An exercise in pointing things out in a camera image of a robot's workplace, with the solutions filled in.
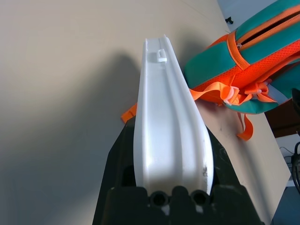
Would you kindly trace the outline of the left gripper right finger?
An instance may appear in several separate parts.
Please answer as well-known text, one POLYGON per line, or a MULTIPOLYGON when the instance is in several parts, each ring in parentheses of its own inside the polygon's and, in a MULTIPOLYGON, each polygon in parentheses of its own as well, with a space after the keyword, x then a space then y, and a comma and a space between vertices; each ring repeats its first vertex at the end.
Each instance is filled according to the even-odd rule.
POLYGON ((213 193, 214 187, 220 186, 241 195, 241 185, 227 151, 214 135, 210 135, 210 140, 214 161, 214 178, 210 194, 213 193))

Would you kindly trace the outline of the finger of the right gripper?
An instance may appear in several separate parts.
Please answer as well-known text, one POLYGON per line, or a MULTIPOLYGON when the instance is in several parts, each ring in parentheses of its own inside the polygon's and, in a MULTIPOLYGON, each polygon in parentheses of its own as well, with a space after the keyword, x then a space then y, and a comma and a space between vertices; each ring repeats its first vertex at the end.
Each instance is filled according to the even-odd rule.
POLYGON ((295 110, 300 110, 300 91, 296 88, 292 89, 292 103, 295 110))

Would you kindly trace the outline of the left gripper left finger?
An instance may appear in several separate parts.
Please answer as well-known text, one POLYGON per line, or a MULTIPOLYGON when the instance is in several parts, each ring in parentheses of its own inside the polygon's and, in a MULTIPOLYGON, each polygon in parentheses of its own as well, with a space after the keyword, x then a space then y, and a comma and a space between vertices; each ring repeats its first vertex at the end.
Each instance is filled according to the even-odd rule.
POLYGON ((135 119, 126 122, 124 128, 109 151, 101 189, 135 187, 133 162, 133 140, 135 119))

